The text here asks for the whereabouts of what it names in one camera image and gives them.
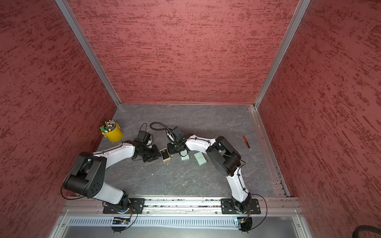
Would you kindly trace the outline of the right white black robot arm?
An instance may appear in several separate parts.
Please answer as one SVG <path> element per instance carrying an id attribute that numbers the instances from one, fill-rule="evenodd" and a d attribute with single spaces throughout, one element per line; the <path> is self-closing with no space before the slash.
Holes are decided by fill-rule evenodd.
<path id="1" fill-rule="evenodd" d="M 193 134 L 187 136 L 170 135 L 167 133 L 169 151 L 196 151 L 206 154 L 220 174 L 226 177 L 231 188 L 232 208 L 238 214 L 260 214 L 261 209 L 257 200 L 246 188 L 241 172 L 242 160 L 239 152 L 222 136 L 216 139 L 198 137 Z"/>

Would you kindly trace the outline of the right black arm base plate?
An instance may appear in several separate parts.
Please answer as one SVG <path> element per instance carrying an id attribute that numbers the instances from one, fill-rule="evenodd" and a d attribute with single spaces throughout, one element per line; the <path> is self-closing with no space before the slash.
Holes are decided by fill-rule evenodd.
<path id="1" fill-rule="evenodd" d="M 233 198 L 222 198 L 221 211 L 222 214 L 261 214 L 261 208 L 257 199 L 249 199 L 240 203 Z"/>

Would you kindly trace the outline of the pale green box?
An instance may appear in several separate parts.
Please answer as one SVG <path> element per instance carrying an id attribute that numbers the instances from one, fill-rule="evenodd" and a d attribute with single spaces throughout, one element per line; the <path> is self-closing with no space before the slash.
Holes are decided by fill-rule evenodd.
<path id="1" fill-rule="evenodd" d="M 187 161 L 190 159 L 188 151 L 180 152 L 180 156 L 182 161 Z"/>

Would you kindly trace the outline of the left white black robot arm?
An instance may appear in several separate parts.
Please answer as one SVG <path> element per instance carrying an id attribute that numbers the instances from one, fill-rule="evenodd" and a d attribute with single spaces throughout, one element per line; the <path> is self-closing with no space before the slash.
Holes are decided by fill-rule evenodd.
<path id="1" fill-rule="evenodd" d="M 107 204 L 117 213 L 131 212 L 133 206 L 127 192 L 105 182 L 106 170 L 125 159 L 140 157 L 145 162 L 159 158 L 156 145 L 144 145 L 136 141 L 124 141 L 108 150 L 82 152 L 62 183 L 62 189 L 86 198 L 93 198 Z"/>

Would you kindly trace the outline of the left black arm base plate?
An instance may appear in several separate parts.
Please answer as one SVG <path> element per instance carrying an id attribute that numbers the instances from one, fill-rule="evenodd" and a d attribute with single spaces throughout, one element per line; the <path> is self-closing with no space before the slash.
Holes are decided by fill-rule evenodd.
<path id="1" fill-rule="evenodd" d="M 141 214 L 144 208 L 144 198 L 128 198 L 122 199 L 118 204 L 112 204 L 108 202 L 102 202 L 103 214 Z"/>

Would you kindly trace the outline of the pale green lift-off lid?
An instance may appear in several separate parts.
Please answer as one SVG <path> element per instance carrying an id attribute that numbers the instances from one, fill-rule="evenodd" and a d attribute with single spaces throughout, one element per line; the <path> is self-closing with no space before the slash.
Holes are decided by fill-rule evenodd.
<path id="1" fill-rule="evenodd" d="M 194 157 L 196 158 L 196 161 L 199 164 L 199 166 L 202 166 L 207 163 L 207 160 L 205 159 L 202 152 L 195 153 Z"/>

